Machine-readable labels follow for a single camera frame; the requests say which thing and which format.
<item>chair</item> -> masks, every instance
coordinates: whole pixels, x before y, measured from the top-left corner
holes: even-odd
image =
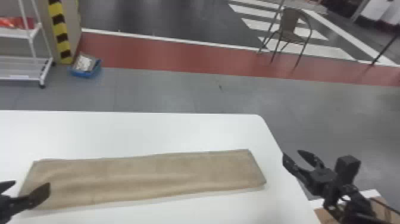
[[[308,35],[308,37],[306,39],[295,34],[296,25],[297,25],[297,21],[299,20],[299,18],[303,19],[303,21],[306,23],[306,25],[308,26],[308,28],[310,30],[310,34]],[[265,47],[269,43],[271,38],[276,34],[279,35],[279,40],[278,40],[278,43],[276,44],[274,54],[272,55],[272,58],[271,58],[271,62],[274,60],[274,57],[276,55],[276,51],[278,50],[280,41],[283,40],[283,41],[286,41],[286,44],[280,50],[281,52],[290,43],[303,45],[303,48],[299,55],[299,58],[297,59],[297,62],[296,62],[296,66],[297,66],[299,64],[300,58],[303,56],[304,49],[305,49],[308,41],[310,40],[311,35],[313,34],[313,28],[311,27],[311,24],[310,24],[310,21],[309,21],[307,15],[300,10],[286,7],[281,12],[279,29],[271,34],[271,36],[268,38],[268,40],[263,45],[263,47]]]

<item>table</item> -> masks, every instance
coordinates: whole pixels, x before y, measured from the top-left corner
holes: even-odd
[[[257,115],[0,111],[0,180],[16,196],[33,160],[131,157],[248,148],[265,189],[131,206],[80,207],[10,223],[319,223],[282,153]]]

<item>folded towel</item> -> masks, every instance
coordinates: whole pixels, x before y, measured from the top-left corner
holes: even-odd
[[[33,163],[20,195],[47,182],[50,197],[37,209],[256,188],[265,178],[249,150],[40,160]]]

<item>white shelf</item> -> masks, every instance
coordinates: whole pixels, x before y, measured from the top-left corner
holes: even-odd
[[[38,81],[47,74],[52,58],[9,57],[0,56],[0,80]]]
[[[34,29],[28,30],[29,34],[27,34],[26,30],[24,29],[9,29],[0,27],[0,38],[33,39],[41,27],[42,23],[36,23]]]

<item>yellow and black striped pole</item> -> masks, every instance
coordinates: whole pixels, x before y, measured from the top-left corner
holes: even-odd
[[[57,42],[57,51],[62,64],[71,64],[73,61],[71,45],[68,40],[67,25],[63,13],[63,3],[61,0],[49,1],[49,15],[52,20],[53,34]]]

